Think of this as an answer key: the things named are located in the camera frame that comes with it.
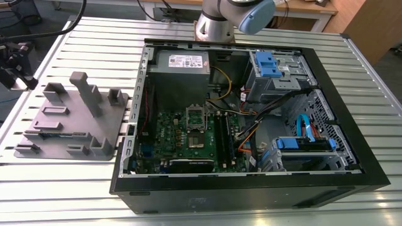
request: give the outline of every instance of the floor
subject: floor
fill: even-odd
[[[56,11],[54,10],[50,1],[35,0],[35,3],[38,10],[43,16],[43,22],[39,25],[31,27],[32,33],[52,32],[60,30],[70,15],[76,15],[81,8],[81,3],[63,2],[62,10]],[[182,15],[186,15],[186,20],[183,22],[193,22],[199,16],[198,12],[190,10],[181,10],[179,13]],[[157,19],[166,18],[161,10],[157,10],[155,14]],[[110,6],[102,4],[89,4],[85,16],[137,20],[146,19],[146,16],[139,7],[117,5]],[[42,59],[44,58],[54,41],[55,37],[38,40],[36,50],[39,61],[42,61]],[[402,102],[402,56],[396,56],[393,52],[389,51],[381,61],[376,64],[374,69],[385,80],[385,83],[396,94],[398,100]],[[19,97],[20,94],[20,92],[8,91],[0,85],[0,125],[2,121],[6,120],[10,111],[16,103],[16,100],[8,102],[3,101]]]

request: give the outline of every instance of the green motherboard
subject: green motherboard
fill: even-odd
[[[206,123],[205,130],[187,130],[187,121],[191,124],[201,124],[202,117],[205,117]],[[225,140],[225,145],[226,147],[231,145],[230,152],[233,153],[229,151],[222,153],[221,150],[222,141],[217,137],[218,126],[215,125],[219,117],[227,119],[225,126],[227,125],[233,137],[230,137],[231,141]],[[242,153],[241,155],[235,153],[237,147],[234,147],[234,135],[239,130],[239,119],[235,114],[219,116],[209,113],[203,116],[191,113],[187,118],[186,112],[161,112],[153,154],[143,158],[145,173],[163,173],[161,165],[171,159],[209,159],[214,161],[213,172],[245,172],[245,157]]]

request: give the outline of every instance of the orange wire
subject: orange wire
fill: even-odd
[[[251,152],[251,150],[247,150],[247,149],[239,149],[238,151],[239,152]]]
[[[246,102],[242,102],[241,104],[241,112],[245,113],[245,114],[249,114],[250,111],[243,111],[243,105],[245,105]]]
[[[250,139],[251,135],[255,133],[257,129],[258,129],[258,126],[257,126],[255,129],[250,132],[249,136],[246,137],[245,141],[242,142],[242,144],[241,144],[241,146],[239,146],[239,148],[238,148],[238,151],[243,150],[242,147],[243,147],[243,145],[246,144],[246,141]]]
[[[313,128],[313,132],[314,132],[314,136],[316,137],[321,137],[321,135],[320,135],[320,133],[318,133],[318,130],[317,130],[317,128],[316,128],[316,126],[313,125],[313,123],[310,123],[310,126],[312,126],[312,128]]]

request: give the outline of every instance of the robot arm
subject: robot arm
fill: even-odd
[[[202,41],[230,42],[233,26],[246,34],[255,34],[271,21],[274,12],[273,0],[203,0],[197,37]]]

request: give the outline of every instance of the black cable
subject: black cable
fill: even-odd
[[[277,28],[278,17],[275,16],[269,23],[269,28]]]
[[[231,106],[229,105],[229,103],[226,102],[225,98],[221,99],[221,101],[222,101],[223,104],[227,106],[227,108],[229,108],[230,110],[233,110],[233,108],[231,108]]]
[[[284,18],[282,18],[282,20],[281,20],[281,25],[277,27],[277,29],[280,28],[280,27],[282,27],[282,25],[286,23],[286,21],[288,21],[288,16],[289,16],[289,3],[288,3],[288,0],[285,0],[285,4],[286,4],[286,10],[285,10],[285,16],[284,16]]]
[[[10,6],[10,7],[14,7],[14,6],[19,5],[19,3],[20,3],[22,1],[23,1],[23,0],[15,0],[15,1],[12,1],[12,2],[8,3],[8,6]]]
[[[173,14],[173,16],[174,16],[177,22],[179,23],[181,20],[179,20],[178,14],[177,14],[177,12],[175,12],[175,9],[170,6],[170,4],[169,4],[165,0],[162,0],[162,2],[163,2],[163,4],[165,4],[166,7],[167,7],[169,12]]]
[[[226,111],[227,109],[223,109],[222,107],[219,107],[217,104],[213,103],[213,101],[207,100],[207,102],[219,110]]]
[[[75,18],[75,21],[66,30],[58,31],[58,32],[50,32],[50,33],[42,33],[42,34],[28,34],[28,35],[12,36],[12,37],[0,37],[0,44],[7,43],[7,42],[20,42],[24,40],[32,40],[32,39],[38,39],[38,38],[44,38],[44,37],[59,36],[59,35],[67,34],[68,32],[71,32],[74,30],[78,23],[81,22],[83,14],[85,14],[86,6],[87,6],[87,0],[83,0],[82,8],[81,8],[81,11]]]
[[[10,100],[0,100],[0,104],[2,103],[6,103],[6,102],[10,102],[10,101],[14,101],[14,100],[18,100],[20,97],[16,97],[16,98],[14,98],[14,99],[10,99]]]
[[[0,13],[14,13],[12,16],[4,17],[3,19],[12,18],[12,17],[18,17],[18,18],[19,18],[18,13],[14,12],[14,11],[2,11]],[[18,22],[15,22],[14,24],[0,27],[0,29],[4,29],[4,28],[8,28],[8,27],[12,27],[12,26],[18,25],[24,19],[26,19],[26,17],[23,17],[23,18],[22,18]]]
[[[139,0],[138,0],[138,6],[141,7],[141,9],[143,10],[145,14],[147,15],[147,17],[150,17],[151,20],[161,22],[158,19],[155,19],[154,17],[150,16],[150,14],[147,13],[147,11],[143,8],[142,4],[139,3]]]
[[[308,94],[310,93],[313,90],[316,89],[316,87],[310,87],[306,89],[301,89],[301,90],[296,90],[296,91],[290,91],[289,93],[286,93],[284,96],[281,96],[278,99],[275,99],[274,101],[271,101],[265,107],[263,109],[258,112],[258,114],[255,115],[253,122],[254,124],[251,126],[249,126],[241,133],[238,136],[242,136],[243,134],[246,134],[249,131],[251,131],[258,124],[261,123],[265,114],[269,114],[274,109],[277,109],[278,107],[281,107],[285,102],[293,98],[297,95],[301,94]]]
[[[257,132],[251,135],[249,142],[250,142],[250,150],[251,150],[251,157],[255,159],[255,166],[251,164],[249,165],[249,171],[250,172],[257,172],[258,171],[258,151],[257,151],[257,140],[255,140],[255,134]]]

